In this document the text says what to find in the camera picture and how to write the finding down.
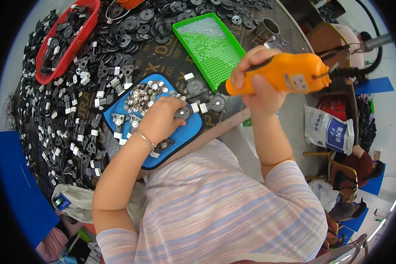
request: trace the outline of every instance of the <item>woman's left hand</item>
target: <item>woman's left hand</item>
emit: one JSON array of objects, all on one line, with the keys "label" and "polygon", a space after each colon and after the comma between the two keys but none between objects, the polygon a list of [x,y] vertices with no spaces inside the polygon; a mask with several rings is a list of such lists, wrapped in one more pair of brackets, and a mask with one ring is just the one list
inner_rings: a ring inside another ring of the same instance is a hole
[{"label": "woman's left hand", "polygon": [[174,119],[174,114],[186,102],[172,96],[160,97],[142,118],[137,130],[151,143],[158,145],[171,136],[180,125],[186,125],[185,120]]}]

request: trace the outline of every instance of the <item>dark hair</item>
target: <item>dark hair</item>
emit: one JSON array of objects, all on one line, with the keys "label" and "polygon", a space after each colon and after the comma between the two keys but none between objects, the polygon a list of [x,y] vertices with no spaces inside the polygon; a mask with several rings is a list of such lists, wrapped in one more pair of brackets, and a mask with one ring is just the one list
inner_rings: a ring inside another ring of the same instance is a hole
[{"label": "dark hair", "polygon": [[359,203],[359,208],[358,208],[358,210],[356,210],[356,211],[354,212],[354,214],[352,215],[352,218],[360,217],[361,214],[365,211],[366,208],[367,208],[367,204],[364,203],[364,202],[362,201],[362,198],[361,198],[361,202]]},{"label": "dark hair", "polygon": [[371,35],[367,31],[362,31],[361,33],[359,33],[359,35],[361,35],[361,39],[363,42],[372,39]]},{"label": "dark hair", "polygon": [[368,179],[374,179],[380,177],[384,172],[384,163],[381,161],[377,162],[377,166],[372,170],[371,174],[367,177]]}]

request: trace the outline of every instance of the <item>orange electric screwdriver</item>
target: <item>orange electric screwdriver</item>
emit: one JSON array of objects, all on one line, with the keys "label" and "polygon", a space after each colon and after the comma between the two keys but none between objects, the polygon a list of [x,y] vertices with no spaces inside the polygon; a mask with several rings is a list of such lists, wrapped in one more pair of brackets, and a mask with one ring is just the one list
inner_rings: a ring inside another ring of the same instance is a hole
[{"label": "orange electric screwdriver", "polygon": [[251,78],[256,74],[263,75],[277,91],[284,92],[316,92],[332,82],[328,66],[319,56],[312,53],[279,53],[260,65],[251,66],[245,74],[242,89],[237,89],[229,78],[217,90],[231,96],[254,94]]}]

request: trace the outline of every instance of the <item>orange bucket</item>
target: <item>orange bucket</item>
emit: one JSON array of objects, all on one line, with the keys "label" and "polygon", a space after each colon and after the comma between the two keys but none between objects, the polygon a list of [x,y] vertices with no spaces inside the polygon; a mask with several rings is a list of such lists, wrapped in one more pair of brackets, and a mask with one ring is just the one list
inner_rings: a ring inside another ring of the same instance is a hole
[{"label": "orange bucket", "polygon": [[142,3],[144,0],[117,0],[126,10],[131,10],[137,5]]}]

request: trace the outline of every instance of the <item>woman's right hand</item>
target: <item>woman's right hand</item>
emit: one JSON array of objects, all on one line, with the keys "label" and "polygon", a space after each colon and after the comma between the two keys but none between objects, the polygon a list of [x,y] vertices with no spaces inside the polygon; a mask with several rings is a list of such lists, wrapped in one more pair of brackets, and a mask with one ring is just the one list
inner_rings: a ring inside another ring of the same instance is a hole
[{"label": "woman's right hand", "polygon": [[[271,50],[265,46],[257,46],[248,51],[232,71],[231,80],[235,87],[243,88],[245,73],[250,66],[263,63],[279,53],[281,53],[280,50]],[[277,92],[262,75],[255,75],[251,81],[255,94],[242,96],[243,102],[251,110],[251,115],[253,117],[267,116],[277,112],[285,101],[287,93]]]}]

